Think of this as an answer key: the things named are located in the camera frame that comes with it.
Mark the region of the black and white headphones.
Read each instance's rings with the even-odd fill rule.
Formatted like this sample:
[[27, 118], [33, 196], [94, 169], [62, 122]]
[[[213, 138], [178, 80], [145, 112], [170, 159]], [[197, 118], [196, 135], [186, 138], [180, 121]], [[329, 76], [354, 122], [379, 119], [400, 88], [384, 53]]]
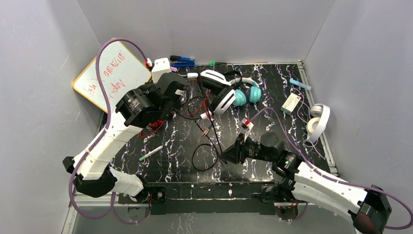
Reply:
[[[227, 160], [222, 158], [223, 148], [220, 137], [216, 130], [215, 116], [224, 113], [235, 100], [235, 90], [233, 85], [226, 79], [226, 73], [222, 74], [213, 70], [204, 70], [198, 73], [188, 73], [185, 78], [189, 82], [195, 82], [198, 86], [199, 97], [201, 99], [200, 107], [204, 110], [206, 119], [209, 121], [209, 127], [203, 130], [203, 137], [208, 139], [208, 143], [202, 143], [195, 147], [191, 156], [191, 164], [196, 171], [206, 172], [212, 169], [217, 162], [227, 164]], [[204, 168], [196, 166], [194, 159], [200, 148], [209, 147], [215, 154], [215, 160], [212, 165]]]

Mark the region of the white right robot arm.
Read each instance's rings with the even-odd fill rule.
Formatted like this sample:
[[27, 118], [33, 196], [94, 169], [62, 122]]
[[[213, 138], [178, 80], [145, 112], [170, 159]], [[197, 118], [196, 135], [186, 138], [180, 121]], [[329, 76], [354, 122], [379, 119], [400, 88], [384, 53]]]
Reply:
[[272, 170], [283, 178], [277, 186], [282, 198], [316, 204], [345, 218], [362, 234], [383, 233], [392, 212], [380, 187], [351, 186], [307, 165], [303, 157], [286, 150], [274, 132], [263, 134], [257, 142], [241, 133], [221, 157], [234, 164], [244, 163], [247, 158], [271, 162]]

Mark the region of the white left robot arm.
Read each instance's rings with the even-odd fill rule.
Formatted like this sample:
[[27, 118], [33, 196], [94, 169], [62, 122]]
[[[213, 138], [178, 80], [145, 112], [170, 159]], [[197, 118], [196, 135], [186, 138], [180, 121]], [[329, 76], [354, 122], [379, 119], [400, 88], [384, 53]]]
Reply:
[[189, 83], [170, 72], [156, 83], [145, 83], [124, 94], [108, 116], [105, 127], [86, 149], [75, 157], [66, 157], [63, 165], [71, 173], [71, 188], [98, 198], [109, 192], [139, 197], [148, 186], [138, 175], [117, 171], [109, 166], [116, 154], [149, 124], [166, 120], [182, 106]]

